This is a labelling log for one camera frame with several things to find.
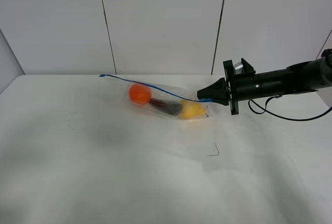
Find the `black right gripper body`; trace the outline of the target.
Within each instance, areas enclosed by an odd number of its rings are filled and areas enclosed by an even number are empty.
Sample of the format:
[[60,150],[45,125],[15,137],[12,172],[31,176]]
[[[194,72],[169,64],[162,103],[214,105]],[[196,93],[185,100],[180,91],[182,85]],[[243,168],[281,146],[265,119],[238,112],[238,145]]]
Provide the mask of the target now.
[[223,62],[232,115],[239,114],[239,101],[252,99],[257,93],[254,81],[256,71],[245,59],[242,58],[240,62],[244,65],[244,71],[241,74],[234,73],[231,60]]

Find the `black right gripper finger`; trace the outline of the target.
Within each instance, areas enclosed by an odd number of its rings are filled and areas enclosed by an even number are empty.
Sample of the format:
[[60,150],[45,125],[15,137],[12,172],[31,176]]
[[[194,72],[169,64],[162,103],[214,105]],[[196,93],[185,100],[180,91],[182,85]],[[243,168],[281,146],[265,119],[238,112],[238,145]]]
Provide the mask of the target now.
[[199,100],[227,100],[227,82],[224,78],[219,79],[210,86],[197,91]]
[[208,96],[213,103],[221,104],[224,106],[229,105],[229,95],[228,94],[211,94]]

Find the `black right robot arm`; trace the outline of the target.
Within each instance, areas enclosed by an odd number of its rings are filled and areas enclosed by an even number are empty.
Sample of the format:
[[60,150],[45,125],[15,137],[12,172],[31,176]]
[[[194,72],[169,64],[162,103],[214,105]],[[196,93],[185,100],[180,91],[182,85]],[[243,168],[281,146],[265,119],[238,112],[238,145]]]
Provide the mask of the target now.
[[230,106],[239,113],[239,102],[263,97],[315,92],[331,87],[331,49],[315,61],[298,63],[276,71],[256,73],[245,59],[224,61],[225,77],[197,91],[199,100]]

